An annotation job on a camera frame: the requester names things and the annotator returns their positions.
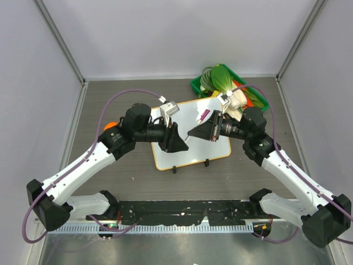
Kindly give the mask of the white marker pen body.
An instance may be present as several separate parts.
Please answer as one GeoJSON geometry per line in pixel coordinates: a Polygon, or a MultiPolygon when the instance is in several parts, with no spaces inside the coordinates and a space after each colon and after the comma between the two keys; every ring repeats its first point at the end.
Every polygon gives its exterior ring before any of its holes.
{"type": "Polygon", "coordinates": [[[187,143],[187,142],[190,140],[190,138],[192,137],[192,135],[191,135],[192,131],[193,131],[195,128],[197,128],[201,123],[202,123],[202,121],[201,121],[200,119],[196,121],[195,126],[187,133],[187,136],[186,136],[186,138],[184,139],[184,142],[185,142],[185,143],[187,143]]]}

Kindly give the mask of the magenta marker cap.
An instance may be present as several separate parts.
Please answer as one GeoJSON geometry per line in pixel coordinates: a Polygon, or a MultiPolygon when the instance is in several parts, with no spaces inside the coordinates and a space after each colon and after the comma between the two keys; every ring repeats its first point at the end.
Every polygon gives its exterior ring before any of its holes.
{"type": "Polygon", "coordinates": [[[210,112],[210,110],[209,109],[206,109],[203,113],[202,113],[202,115],[201,115],[201,117],[200,117],[200,119],[199,119],[199,124],[201,124],[202,122],[203,122],[203,120],[207,117],[207,115],[209,114],[209,112],[210,112]]]}

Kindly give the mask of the orange framed whiteboard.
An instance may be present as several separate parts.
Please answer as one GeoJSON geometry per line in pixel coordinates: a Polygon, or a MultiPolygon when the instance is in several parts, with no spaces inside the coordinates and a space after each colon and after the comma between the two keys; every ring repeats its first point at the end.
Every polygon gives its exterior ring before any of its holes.
{"type": "MultiPolygon", "coordinates": [[[[178,124],[178,133],[182,139],[187,138],[187,132],[196,126],[206,109],[211,112],[222,109],[221,103],[215,97],[181,102],[178,106],[179,111],[172,116],[172,121],[178,124]]],[[[216,142],[191,137],[186,144],[189,147],[187,151],[166,153],[157,143],[151,143],[156,168],[164,171],[228,157],[231,154],[231,143],[225,136],[220,136],[216,142]]]]}

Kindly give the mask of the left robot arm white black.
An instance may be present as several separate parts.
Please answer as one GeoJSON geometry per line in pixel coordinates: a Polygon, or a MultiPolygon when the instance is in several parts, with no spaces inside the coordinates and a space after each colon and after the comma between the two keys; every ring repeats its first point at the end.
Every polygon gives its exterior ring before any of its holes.
{"type": "Polygon", "coordinates": [[[118,218],[119,203],[106,190],[93,195],[74,197],[82,184],[103,168],[134,150],[138,142],[156,142],[166,153],[187,151],[179,136],[177,123],[171,120],[179,111],[175,102],[159,107],[161,115],[151,118],[151,108],[134,104],[118,123],[108,124],[89,150],[56,175],[27,184],[30,205],[47,231],[64,225],[69,218],[87,217],[98,220],[118,218]]]}

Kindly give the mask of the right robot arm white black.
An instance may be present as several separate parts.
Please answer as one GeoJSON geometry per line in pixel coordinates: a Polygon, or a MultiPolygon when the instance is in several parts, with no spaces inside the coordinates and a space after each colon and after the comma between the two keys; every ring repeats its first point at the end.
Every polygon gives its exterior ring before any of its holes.
{"type": "Polygon", "coordinates": [[[297,199],[291,201],[268,189],[259,190],[250,197],[251,215],[284,219],[301,229],[312,244],[324,248],[350,228],[351,200],[344,194],[336,196],[302,171],[265,132],[266,123],[262,110],[256,107],[247,108],[240,121],[215,110],[188,135],[213,142],[220,136],[243,140],[246,156],[275,176],[297,199]]]}

